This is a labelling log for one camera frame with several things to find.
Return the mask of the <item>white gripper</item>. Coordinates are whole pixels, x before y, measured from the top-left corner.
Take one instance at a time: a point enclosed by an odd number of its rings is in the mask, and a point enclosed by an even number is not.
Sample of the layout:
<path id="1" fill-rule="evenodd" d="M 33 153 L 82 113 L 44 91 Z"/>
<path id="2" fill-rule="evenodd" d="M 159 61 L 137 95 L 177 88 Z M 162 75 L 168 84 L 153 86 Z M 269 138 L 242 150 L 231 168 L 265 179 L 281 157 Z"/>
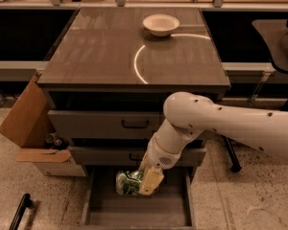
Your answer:
<path id="1" fill-rule="evenodd" d="M 144 171 L 139 193 L 151 195 L 164 178 L 162 170 L 168 170 L 179 161 L 182 144 L 177 138 L 167 139 L 157 132 L 151 138 L 142 158 L 139 170 Z"/>

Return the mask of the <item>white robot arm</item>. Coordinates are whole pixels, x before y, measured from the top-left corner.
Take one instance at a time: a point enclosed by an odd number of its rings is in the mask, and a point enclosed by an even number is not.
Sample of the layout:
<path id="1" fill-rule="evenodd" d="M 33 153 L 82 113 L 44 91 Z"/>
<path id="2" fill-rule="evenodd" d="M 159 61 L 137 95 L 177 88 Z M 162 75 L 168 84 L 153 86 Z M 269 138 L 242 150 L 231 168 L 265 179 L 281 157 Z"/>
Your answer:
<path id="1" fill-rule="evenodd" d="M 163 105 L 164 121 L 152 136 L 139 170 L 139 193 L 149 196 L 163 172 L 180 159 L 186 145 L 204 131 L 213 131 L 256 150 L 288 161 L 288 112 L 232 107 L 188 92 L 170 95 Z"/>

